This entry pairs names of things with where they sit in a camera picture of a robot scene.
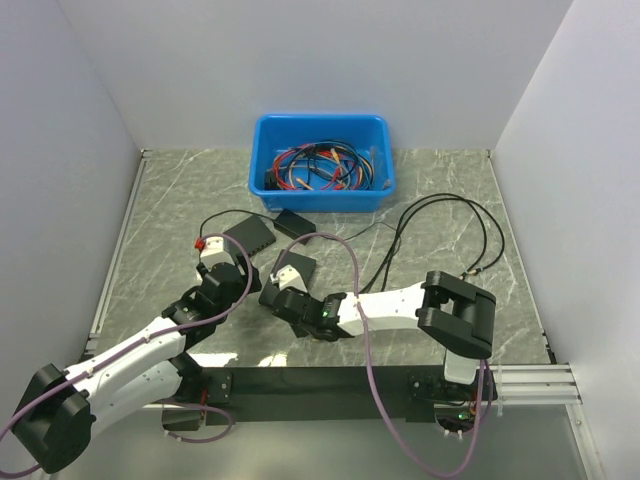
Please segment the black switch box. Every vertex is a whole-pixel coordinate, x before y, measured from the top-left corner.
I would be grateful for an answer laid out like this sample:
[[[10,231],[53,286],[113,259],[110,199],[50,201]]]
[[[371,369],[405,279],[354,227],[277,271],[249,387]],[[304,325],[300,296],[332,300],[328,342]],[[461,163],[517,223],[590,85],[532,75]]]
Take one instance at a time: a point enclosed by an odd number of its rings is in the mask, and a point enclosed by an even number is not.
[[[310,286],[317,262],[311,258],[292,251],[281,251],[278,257],[278,267],[282,268],[290,265],[300,274],[302,281],[306,287]]]

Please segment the black patch cable teal plug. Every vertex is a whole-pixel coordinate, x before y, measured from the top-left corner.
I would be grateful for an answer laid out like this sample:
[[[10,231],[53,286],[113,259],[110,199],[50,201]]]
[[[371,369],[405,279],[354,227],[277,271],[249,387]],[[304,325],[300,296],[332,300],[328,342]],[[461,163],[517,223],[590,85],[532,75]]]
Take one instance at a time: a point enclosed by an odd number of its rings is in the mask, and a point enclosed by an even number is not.
[[[361,293],[384,291],[399,280],[402,260],[422,260],[452,269],[468,280],[493,268],[505,255],[507,236],[497,216],[479,202],[454,193],[418,198],[392,227],[382,255]]]

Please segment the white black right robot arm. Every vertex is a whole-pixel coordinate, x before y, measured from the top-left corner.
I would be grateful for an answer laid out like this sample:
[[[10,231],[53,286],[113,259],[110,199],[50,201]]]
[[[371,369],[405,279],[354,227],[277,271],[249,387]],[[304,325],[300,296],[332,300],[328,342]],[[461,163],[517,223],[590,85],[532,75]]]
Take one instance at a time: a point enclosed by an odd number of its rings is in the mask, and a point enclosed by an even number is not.
[[[269,278],[272,315],[298,337],[334,342],[365,333],[420,330],[445,348],[440,387],[452,399],[475,386],[480,363],[492,356],[496,297],[442,271],[409,287],[369,294],[338,292],[315,299],[299,271],[288,264]]]

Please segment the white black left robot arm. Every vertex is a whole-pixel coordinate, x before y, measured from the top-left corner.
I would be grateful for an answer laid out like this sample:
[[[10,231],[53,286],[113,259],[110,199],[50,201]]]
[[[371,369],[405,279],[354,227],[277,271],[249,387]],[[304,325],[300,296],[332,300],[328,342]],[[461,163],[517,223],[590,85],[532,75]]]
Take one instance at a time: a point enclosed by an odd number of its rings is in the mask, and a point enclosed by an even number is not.
[[[99,432],[148,403],[199,394],[200,369],[188,350],[213,335],[261,282],[250,263],[197,270],[201,283],[141,331],[89,360],[64,370],[48,364],[32,376],[7,429],[37,468],[63,470]]]

